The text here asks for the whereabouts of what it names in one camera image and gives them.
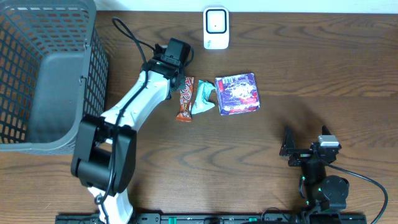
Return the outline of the purple snack packet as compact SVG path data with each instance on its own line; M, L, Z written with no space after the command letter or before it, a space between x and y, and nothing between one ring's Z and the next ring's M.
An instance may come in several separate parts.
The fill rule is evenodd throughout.
M248 113L260 108L254 73L215 78L215 87L222 116Z

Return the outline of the mint green snack wrapper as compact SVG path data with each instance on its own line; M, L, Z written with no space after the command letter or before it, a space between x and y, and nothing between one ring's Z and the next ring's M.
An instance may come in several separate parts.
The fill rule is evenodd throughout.
M214 84L203 80L198 81L197 96L193 104L192 114L203 113L215 107L215 104L209 100L213 90L216 90Z

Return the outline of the red Top chocolate bar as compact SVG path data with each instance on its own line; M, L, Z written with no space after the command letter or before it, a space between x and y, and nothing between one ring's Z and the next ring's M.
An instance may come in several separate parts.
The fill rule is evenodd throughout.
M185 87L180 90L180 111L176 116L177 121L191 122L192 121L192 98L194 89L195 77L185 78Z

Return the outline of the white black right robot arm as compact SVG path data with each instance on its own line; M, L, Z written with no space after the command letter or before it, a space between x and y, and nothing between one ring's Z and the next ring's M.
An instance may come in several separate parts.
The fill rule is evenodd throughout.
M292 130L285 128L279 155L289 158L288 166L301 168L298 191L313 213L339 212L346 208L349 182L337 175L327 175L325 169L336 161L340 149L341 144L326 126L322 127L318 140L306 149L297 148Z

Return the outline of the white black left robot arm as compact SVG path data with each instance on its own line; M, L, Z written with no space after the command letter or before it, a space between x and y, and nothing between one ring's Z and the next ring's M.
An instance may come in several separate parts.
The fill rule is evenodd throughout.
M88 114L80 121L71 173L94 196L97 223L130 221L134 209L127 187L136 168L137 132L159 103L184 88L193 56L193 48L177 39L156 45L128 93L100 116Z

